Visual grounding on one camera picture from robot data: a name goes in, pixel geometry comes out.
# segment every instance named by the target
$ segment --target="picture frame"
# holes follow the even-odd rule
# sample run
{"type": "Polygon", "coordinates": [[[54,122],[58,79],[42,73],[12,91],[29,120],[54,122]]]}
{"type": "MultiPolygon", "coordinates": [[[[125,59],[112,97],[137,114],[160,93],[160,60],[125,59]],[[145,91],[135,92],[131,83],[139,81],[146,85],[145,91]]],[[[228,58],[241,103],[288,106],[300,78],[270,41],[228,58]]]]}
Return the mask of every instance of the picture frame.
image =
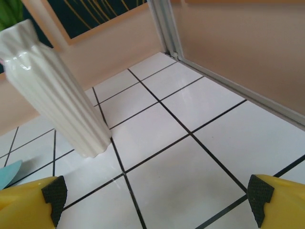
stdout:
{"type": "MultiPolygon", "coordinates": [[[[50,43],[49,47],[53,47],[56,51],[60,51],[61,48],[57,41],[54,39],[52,36],[51,32],[48,30],[48,28],[45,26],[44,22],[41,20],[39,17],[38,13],[35,11],[35,9],[31,6],[28,0],[22,0],[23,6],[26,9],[26,15],[25,19],[31,19],[34,27],[39,27],[39,32],[38,32],[38,37],[40,36],[41,33],[45,36],[44,39],[47,39],[48,42],[50,43]]],[[[4,80],[6,78],[5,72],[2,72],[3,67],[1,66],[0,68],[0,80],[4,80]]]]}
{"type": "Polygon", "coordinates": [[[73,45],[73,44],[76,44],[82,40],[85,40],[95,34],[97,34],[98,32],[100,31],[103,31],[129,17],[131,17],[132,15],[135,15],[145,9],[148,8],[148,3],[147,1],[145,0],[145,3],[121,14],[121,15],[118,15],[116,16],[115,18],[112,18],[106,22],[103,22],[102,24],[94,27],[94,28],[91,28],[90,30],[80,34],[80,35],[77,35],[75,37],[70,37],[68,32],[66,31],[65,27],[63,26],[62,22],[60,21],[60,19],[58,18],[58,16],[56,15],[55,11],[53,10],[52,6],[50,5],[49,3],[49,0],[41,0],[45,9],[48,11],[49,15],[51,16],[51,18],[53,19],[54,23],[56,24],[56,26],[58,27],[59,31],[61,32],[61,34],[63,35],[64,39],[66,40],[66,42],[69,44],[69,45],[73,45]]]}

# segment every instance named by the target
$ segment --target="framed picture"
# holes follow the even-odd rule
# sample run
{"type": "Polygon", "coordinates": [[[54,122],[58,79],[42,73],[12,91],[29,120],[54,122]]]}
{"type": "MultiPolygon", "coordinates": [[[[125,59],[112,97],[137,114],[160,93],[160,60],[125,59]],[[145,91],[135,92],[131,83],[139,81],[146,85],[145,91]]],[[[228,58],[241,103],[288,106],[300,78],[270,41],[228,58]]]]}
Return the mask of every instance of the framed picture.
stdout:
{"type": "MultiPolygon", "coordinates": [[[[43,22],[39,19],[37,13],[33,10],[33,8],[28,3],[28,1],[23,0],[22,2],[23,2],[23,9],[22,9],[23,18],[30,19],[32,21],[40,42],[59,51],[60,50],[59,45],[57,44],[57,42],[55,41],[49,30],[45,26],[43,26],[44,25],[43,22]]],[[[5,79],[5,74],[4,74],[4,68],[0,64],[0,80],[2,79],[5,79]]]]}
{"type": "Polygon", "coordinates": [[[148,8],[147,0],[42,0],[69,45],[148,8]]]}

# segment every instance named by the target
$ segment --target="yellow object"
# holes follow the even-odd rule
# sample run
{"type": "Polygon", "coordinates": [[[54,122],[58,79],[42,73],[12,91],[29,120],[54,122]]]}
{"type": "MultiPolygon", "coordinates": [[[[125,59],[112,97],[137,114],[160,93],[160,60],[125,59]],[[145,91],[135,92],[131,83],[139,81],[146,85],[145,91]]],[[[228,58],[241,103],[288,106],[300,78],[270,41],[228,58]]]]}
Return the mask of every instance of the yellow object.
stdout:
{"type": "Polygon", "coordinates": [[[42,189],[56,178],[48,177],[1,190],[0,229],[55,228],[51,218],[52,205],[46,203],[42,189]]]}
{"type": "Polygon", "coordinates": [[[261,215],[257,215],[259,208],[255,204],[265,198],[266,192],[270,191],[271,197],[270,203],[267,201],[262,205],[264,219],[261,229],[305,228],[305,185],[267,175],[255,175],[255,177],[255,179],[261,180],[262,183],[255,183],[258,189],[255,190],[254,196],[253,192],[251,196],[249,193],[251,193],[250,189],[254,188],[254,182],[250,180],[248,199],[252,212],[256,215],[256,222],[258,222],[257,219],[261,215]]]}

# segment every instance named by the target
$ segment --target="green plant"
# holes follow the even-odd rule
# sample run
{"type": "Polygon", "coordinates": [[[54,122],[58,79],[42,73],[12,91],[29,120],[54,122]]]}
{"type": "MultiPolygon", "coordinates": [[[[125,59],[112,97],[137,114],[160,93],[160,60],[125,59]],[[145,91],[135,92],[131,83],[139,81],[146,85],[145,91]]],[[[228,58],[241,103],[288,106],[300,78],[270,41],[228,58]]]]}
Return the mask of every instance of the green plant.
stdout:
{"type": "Polygon", "coordinates": [[[0,0],[0,31],[23,20],[21,0],[0,0]]]}

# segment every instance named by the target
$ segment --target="dark artwork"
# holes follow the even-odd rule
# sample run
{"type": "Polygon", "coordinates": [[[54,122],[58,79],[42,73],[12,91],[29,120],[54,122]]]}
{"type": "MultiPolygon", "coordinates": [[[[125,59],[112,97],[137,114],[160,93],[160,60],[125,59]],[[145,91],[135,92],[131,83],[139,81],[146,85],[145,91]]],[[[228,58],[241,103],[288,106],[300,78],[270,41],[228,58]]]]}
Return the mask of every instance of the dark artwork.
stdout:
{"type": "MultiPolygon", "coordinates": [[[[40,29],[40,27],[38,26],[38,24],[36,23],[36,21],[34,20],[34,18],[32,17],[32,15],[30,14],[30,12],[27,10],[27,8],[25,6],[23,6],[23,18],[30,19],[32,21],[34,28],[36,30],[36,33],[38,35],[39,41],[44,43],[45,45],[53,48],[53,45],[50,43],[50,41],[48,40],[46,35],[40,29]]],[[[3,73],[3,72],[4,72],[3,66],[0,64],[0,73],[3,73]]]]}
{"type": "Polygon", "coordinates": [[[147,0],[48,0],[72,39],[147,0]]]}

